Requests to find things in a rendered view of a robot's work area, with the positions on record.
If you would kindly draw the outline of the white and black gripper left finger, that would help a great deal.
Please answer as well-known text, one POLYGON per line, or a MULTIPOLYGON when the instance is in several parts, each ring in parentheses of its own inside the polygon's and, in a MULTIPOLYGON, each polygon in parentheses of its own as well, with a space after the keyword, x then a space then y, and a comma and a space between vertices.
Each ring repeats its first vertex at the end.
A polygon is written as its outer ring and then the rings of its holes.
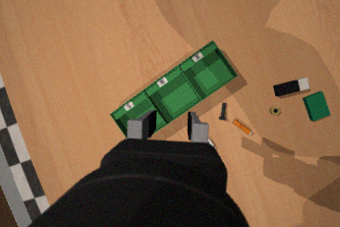
POLYGON ((156 110, 149 110, 138 119, 128 120, 128 139, 151 138, 156 130, 156 110))

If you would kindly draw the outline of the green rectangular block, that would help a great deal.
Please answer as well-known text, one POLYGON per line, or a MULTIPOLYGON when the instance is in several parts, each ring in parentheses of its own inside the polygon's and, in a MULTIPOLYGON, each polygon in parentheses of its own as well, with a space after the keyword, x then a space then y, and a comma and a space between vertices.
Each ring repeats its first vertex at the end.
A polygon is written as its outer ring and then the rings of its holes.
POLYGON ((303 97, 311 121, 330 115, 323 91, 303 97))

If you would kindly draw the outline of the orange battery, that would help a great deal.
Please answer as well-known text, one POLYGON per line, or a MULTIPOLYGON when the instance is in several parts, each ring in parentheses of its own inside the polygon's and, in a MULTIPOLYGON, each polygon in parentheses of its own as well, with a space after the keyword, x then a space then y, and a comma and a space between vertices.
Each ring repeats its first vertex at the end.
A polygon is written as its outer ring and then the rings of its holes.
POLYGON ((252 133, 252 131, 250 129, 248 129, 246 126, 244 126, 238 120, 234 120, 233 124, 236 125, 238 128, 240 128, 242 131, 244 131, 248 135, 250 135, 252 133))

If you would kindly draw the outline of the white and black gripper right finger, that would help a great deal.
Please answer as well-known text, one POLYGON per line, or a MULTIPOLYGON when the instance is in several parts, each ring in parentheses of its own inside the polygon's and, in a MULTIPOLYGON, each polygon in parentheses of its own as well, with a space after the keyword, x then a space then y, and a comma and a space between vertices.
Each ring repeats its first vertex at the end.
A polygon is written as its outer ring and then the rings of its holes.
POLYGON ((208 143, 208 127, 207 123, 200 121, 196 112, 188 112, 189 141, 208 143))

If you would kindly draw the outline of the green three-compartment bin rack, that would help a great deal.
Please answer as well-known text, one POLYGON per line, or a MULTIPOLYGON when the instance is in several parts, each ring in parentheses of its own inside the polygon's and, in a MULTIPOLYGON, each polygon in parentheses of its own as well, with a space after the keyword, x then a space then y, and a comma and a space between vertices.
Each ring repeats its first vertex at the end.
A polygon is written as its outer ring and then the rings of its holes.
POLYGON ((235 70, 211 40, 110 116, 127 138, 128 120, 156 110, 156 133, 236 77, 235 70))

